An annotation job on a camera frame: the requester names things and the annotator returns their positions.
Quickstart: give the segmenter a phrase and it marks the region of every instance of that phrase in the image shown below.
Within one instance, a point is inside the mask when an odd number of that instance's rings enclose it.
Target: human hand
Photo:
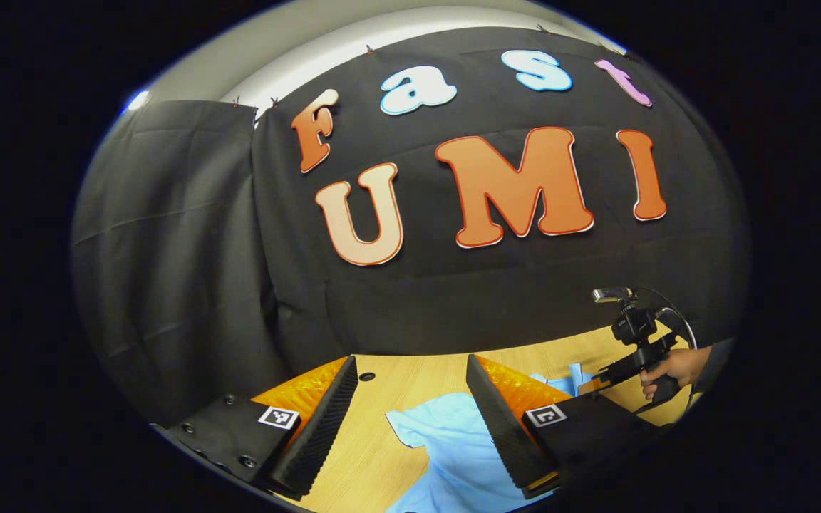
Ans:
[[[645,393],[645,399],[654,397],[658,386],[652,384],[652,382],[665,374],[677,380],[680,388],[690,383],[696,383],[701,370],[705,368],[709,353],[711,353],[711,347],[700,348],[700,350],[675,348],[675,350],[668,353],[667,360],[659,363],[650,373],[642,369],[639,373],[639,379],[641,379],[641,385],[644,387],[642,393]]]

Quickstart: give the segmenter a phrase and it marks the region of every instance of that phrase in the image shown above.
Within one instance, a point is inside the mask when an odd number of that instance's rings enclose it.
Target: table surface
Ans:
[[[658,334],[666,332],[659,324]],[[688,347],[682,338],[677,341],[674,348]],[[569,376],[570,363],[581,363],[584,373],[595,375],[632,351],[635,346],[624,346],[606,327],[556,341],[476,354],[524,374],[539,373],[556,380]],[[375,373],[376,377],[356,386],[351,408],[310,493],[299,501],[281,499],[318,513],[388,509],[423,476],[429,457],[425,446],[411,449],[401,444],[385,413],[408,410],[446,393],[470,393],[465,383],[468,354],[355,355],[356,371]],[[630,411],[648,403],[638,376],[601,393]],[[687,400],[685,387],[670,402],[640,416],[655,425],[675,422]]]

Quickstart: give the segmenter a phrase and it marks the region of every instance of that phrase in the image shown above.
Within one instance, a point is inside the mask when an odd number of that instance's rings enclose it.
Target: black handle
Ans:
[[[661,363],[658,362],[649,365],[646,368],[646,371],[650,373],[651,371],[654,371],[658,365],[661,365]],[[654,391],[654,395],[651,397],[651,403],[642,406],[636,410],[635,413],[646,412],[655,406],[663,405],[664,403],[667,403],[668,400],[674,399],[674,396],[680,392],[680,383],[677,382],[676,378],[668,376],[667,374],[664,374],[664,376],[659,377],[657,380],[653,380],[651,384],[658,387],[657,390]]]

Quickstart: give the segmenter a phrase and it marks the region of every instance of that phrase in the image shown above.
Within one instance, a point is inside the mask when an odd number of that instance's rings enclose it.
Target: light blue cloth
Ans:
[[[591,376],[583,374],[578,363],[569,365],[569,371],[570,377],[550,382],[540,374],[531,377],[574,397]],[[436,397],[385,417],[402,444],[426,446],[430,457],[426,474],[387,513],[505,513],[550,494],[525,500],[505,471],[473,397],[466,393]]]

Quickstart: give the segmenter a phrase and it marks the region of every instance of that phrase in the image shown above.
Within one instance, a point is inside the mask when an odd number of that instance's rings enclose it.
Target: light blue letter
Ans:
[[[534,50],[509,50],[502,55],[509,68],[522,71],[515,75],[518,81],[535,91],[564,91],[572,87],[572,78],[558,68],[557,59]]]
[[[455,97],[458,88],[445,83],[443,72],[431,66],[418,66],[399,71],[382,82],[388,91],[382,98],[382,113],[391,116],[410,113],[420,105],[442,105]]]

